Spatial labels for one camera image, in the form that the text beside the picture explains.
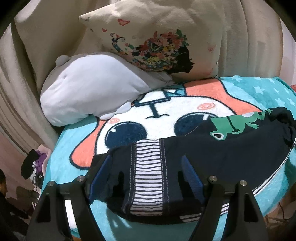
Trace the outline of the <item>navy pants with striped waistband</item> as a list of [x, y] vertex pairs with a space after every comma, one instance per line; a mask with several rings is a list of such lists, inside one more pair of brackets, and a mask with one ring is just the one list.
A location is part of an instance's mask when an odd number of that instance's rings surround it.
[[240, 180], [256, 190], [284, 162], [294, 142], [295, 119], [286, 108], [209, 118], [186, 135], [143, 139], [109, 150], [112, 168], [99, 201], [134, 222], [193, 221], [204, 202], [192, 193], [182, 172], [182, 156], [204, 188], [205, 180], [215, 176], [227, 190]]

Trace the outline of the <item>teal cartoon fleece blanket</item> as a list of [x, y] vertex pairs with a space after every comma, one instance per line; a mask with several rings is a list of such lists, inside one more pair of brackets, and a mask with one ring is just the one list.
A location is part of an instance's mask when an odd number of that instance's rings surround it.
[[[224, 77], [170, 86], [146, 95], [123, 114], [107, 121], [90, 115], [68, 125], [49, 159], [43, 182], [71, 182], [85, 175], [95, 154], [146, 138], [185, 135], [202, 121], [285, 107], [295, 118], [295, 92], [280, 78]], [[260, 192], [255, 192], [263, 214], [272, 211], [295, 183], [295, 150]], [[91, 205], [106, 240], [185, 240], [196, 222], [179, 225], [144, 225], [126, 221], [105, 203]]]

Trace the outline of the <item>pile of dark clothes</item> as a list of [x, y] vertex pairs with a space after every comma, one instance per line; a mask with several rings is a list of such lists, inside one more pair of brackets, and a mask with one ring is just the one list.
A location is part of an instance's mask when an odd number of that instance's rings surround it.
[[40, 189], [42, 189], [44, 181], [42, 166], [46, 158], [46, 153], [41, 153], [39, 150], [32, 149], [25, 157], [21, 166], [22, 177], [25, 180], [30, 179], [31, 182]]

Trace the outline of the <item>white grey plush pillow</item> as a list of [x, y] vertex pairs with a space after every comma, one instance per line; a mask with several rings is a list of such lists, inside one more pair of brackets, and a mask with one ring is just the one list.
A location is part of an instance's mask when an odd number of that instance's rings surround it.
[[116, 54], [61, 55], [44, 81], [40, 102], [53, 126], [93, 115], [108, 120], [126, 113], [141, 95], [173, 83], [166, 72], [146, 72]]

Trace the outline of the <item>cream floral printed cushion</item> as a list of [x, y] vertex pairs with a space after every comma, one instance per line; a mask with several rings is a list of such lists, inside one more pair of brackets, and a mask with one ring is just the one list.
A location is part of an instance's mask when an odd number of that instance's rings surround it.
[[222, 1], [118, 1], [79, 20], [106, 50], [142, 70], [184, 80], [218, 74]]

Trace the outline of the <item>beige upholstered headboard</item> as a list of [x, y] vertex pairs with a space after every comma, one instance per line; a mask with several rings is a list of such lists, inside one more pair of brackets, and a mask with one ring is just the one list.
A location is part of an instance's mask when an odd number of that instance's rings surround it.
[[[29, 1], [3, 29], [1, 93], [29, 127], [28, 134], [49, 148], [55, 147], [59, 126], [43, 114], [44, 81], [61, 55], [113, 53], [79, 18], [116, 2]], [[295, 14], [284, 11], [288, 2], [222, 3], [225, 21], [216, 76], [279, 76], [295, 84]]]

